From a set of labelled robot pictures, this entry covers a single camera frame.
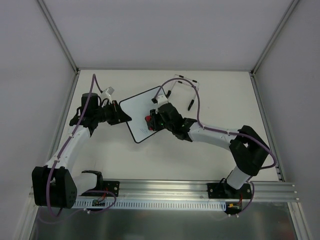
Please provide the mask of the red whiteboard eraser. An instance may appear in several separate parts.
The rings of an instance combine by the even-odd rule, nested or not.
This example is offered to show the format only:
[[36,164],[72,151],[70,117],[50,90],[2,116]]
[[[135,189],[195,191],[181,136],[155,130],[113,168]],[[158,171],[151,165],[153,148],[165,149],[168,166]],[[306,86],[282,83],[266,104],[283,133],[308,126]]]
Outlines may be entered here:
[[146,121],[147,127],[148,127],[148,125],[153,125],[154,126],[153,120],[146,120],[146,117],[145,117],[145,121]]

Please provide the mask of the small whiteboard black frame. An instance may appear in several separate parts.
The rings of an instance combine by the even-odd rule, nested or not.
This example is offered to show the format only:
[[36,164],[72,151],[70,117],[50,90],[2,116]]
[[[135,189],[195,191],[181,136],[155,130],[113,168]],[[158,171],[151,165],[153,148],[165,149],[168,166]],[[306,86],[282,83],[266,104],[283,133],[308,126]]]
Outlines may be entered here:
[[165,93],[161,86],[156,86],[119,102],[119,106],[123,112],[131,117],[131,120],[126,124],[136,144],[157,133],[156,131],[149,130],[145,117],[150,115],[150,110],[156,108],[152,99],[158,90],[160,90],[160,94]]

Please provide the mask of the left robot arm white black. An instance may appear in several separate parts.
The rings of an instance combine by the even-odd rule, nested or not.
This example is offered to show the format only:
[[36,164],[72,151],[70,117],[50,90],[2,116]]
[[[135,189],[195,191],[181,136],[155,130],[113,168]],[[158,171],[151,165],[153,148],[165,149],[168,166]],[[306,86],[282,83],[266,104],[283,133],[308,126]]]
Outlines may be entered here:
[[83,145],[90,139],[101,123],[117,125],[131,121],[113,100],[101,105],[96,93],[84,93],[81,105],[69,122],[64,144],[44,166],[36,166],[31,174],[34,202],[37,206],[70,209],[77,196],[90,192],[100,195],[104,189],[102,173],[84,170],[77,177],[71,171]]

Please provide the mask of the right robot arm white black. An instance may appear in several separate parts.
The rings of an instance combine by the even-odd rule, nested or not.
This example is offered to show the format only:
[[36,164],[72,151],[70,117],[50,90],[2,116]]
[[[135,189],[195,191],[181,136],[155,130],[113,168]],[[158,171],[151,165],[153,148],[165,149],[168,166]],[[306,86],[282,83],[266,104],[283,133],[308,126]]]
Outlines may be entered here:
[[168,130],[177,139],[214,145],[231,152],[235,168],[212,193],[218,198],[235,199],[241,196],[243,185],[263,168],[270,149],[252,127],[244,125],[237,131],[205,126],[199,120],[182,117],[177,109],[166,103],[151,109],[145,122],[150,131]]

